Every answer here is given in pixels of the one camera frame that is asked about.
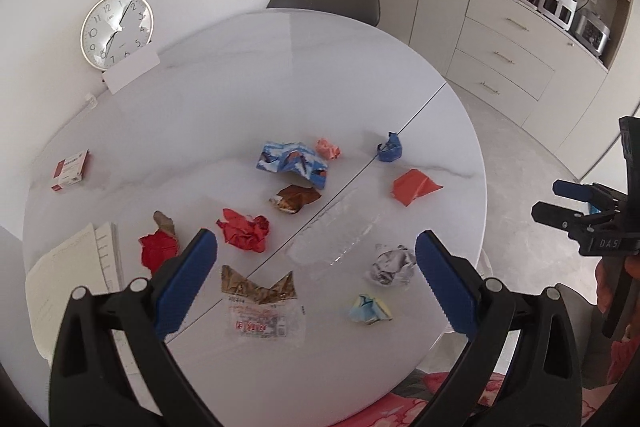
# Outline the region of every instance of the crumpled blue wrapper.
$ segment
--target crumpled blue wrapper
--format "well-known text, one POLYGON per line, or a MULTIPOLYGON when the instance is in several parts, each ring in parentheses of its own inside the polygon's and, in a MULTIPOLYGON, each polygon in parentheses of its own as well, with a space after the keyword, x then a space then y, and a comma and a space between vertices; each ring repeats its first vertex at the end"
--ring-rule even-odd
POLYGON ((394 132, 389 133, 389 139, 384 145, 378 145, 378 159, 381 162, 391 163, 402 156, 402 145, 398 134, 394 132))
POLYGON ((353 322, 373 324, 378 321, 390 321, 393 317, 383 301, 366 294, 361 294, 353 303, 349 311, 349 318, 353 322))
POLYGON ((415 253, 404 245, 389 248, 376 245, 378 258, 372 264, 367 276, 381 286, 402 286, 409 284, 415 272, 415 253))
POLYGON ((296 172, 322 190, 328 166, 314 149, 302 142, 267 142, 256 168, 267 172, 296 172))

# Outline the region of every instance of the silver appliance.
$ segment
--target silver appliance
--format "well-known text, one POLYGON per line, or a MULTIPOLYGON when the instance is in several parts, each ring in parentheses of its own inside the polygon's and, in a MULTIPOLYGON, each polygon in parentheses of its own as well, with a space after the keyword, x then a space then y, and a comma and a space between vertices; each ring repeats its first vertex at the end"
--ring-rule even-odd
POLYGON ((538 11, 568 31, 577 7, 577 0, 540 0, 538 11))
POLYGON ((609 27, 591 10, 580 10, 573 34, 593 55, 600 57, 609 40, 609 27))

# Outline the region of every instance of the drawer handle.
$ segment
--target drawer handle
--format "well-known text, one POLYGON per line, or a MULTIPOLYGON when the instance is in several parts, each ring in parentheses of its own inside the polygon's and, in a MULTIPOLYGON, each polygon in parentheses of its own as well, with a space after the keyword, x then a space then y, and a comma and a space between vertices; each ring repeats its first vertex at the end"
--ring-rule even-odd
POLYGON ((526 31, 526 32, 528 32, 528 31, 529 31, 529 28, 527 28, 526 26, 524 26, 524 25, 520 24, 519 22, 517 22, 517 21, 513 20, 511 17, 507 17, 507 20, 508 20, 509 22, 514 23, 516 26, 519 26, 519 27, 520 27, 520 28, 522 28, 524 31, 526 31))
POLYGON ((486 89, 491 91, 493 94, 500 94, 500 91, 496 91, 493 87, 487 86, 484 82, 480 82, 480 85, 486 87, 486 89))
POLYGON ((508 63, 510 64, 515 64, 515 62, 513 62, 513 60, 511 60, 510 58, 505 57, 503 54, 501 54, 500 52, 494 52, 496 55, 498 55, 498 57, 500 58, 504 58, 504 60, 506 60, 508 63))

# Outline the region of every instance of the white table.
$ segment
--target white table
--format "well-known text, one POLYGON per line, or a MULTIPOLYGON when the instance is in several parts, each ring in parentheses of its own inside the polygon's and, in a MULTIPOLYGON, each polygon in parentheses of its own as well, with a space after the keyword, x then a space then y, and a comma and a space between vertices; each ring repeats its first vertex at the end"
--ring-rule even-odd
POLYGON ((168 344, 180 367, 228 427, 325 426, 388 393, 436 341, 446 319, 418 274, 403 289, 379 289, 362 275, 374 245, 414 245, 433 229, 452 253, 476 263, 486 218, 482 155, 466 112, 442 77, 393 37, 342 17, 263 10, 234 17, 161 54, 161 64, 116 95, 100 96, 47 145, 33 166, 24 223, 25 268, 87 222, 116 223, 127 282, 146 276, 138 238, 152 214, 174 219, 183 245, 201 227, 219 238, 218 261, 168 344), (373 160, 389 131, 403 156, 373 160), (267 140, 342 150, 322 198, 294 216, 268 199, 294 178, 258 171, 267 140), (88 148, 81 184, 53 192, 57 162, 88 148), (390 197, 393 179, 420 168, 443 185, 408 208, 390 197), (380 216, 371 232, 330 268, 300 263, 287 244, 337 198, 380 216), (222 208, 265 215, 267 250, 222 241, 222 208), (225 335, 219 268, 229 264, 270 286, 294 270, 306 308, 302 347, 239 345, 225 335), (359 293, 383 298, 394 320, 352 323, 359 293))

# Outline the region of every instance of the screw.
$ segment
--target screw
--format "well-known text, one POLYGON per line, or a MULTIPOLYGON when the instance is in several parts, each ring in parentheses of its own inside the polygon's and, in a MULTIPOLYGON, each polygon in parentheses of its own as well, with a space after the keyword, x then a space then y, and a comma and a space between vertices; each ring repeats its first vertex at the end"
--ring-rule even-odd
POLYGON ((86 288, 84 286, 78 286, 78 288, 76 288, 71 292, 71 298, 74 301, 79 301, 85 295, 86 295, 86 288))
POLYGON ((555 288, 547 288, 546 296, 549 297, 552 301, 558 301, 560 299, 560 292, 555 288))
POLYGON ((146 288, 146 282, 147 281, 144 277, 138 277, 131 281, 129 288, 132 292, 142 292, 142 290, 146 288))
POLYGON ((490 292, 498 293, 502 290, 502 283, 493 277, 484 281, 484 285, 490 292))

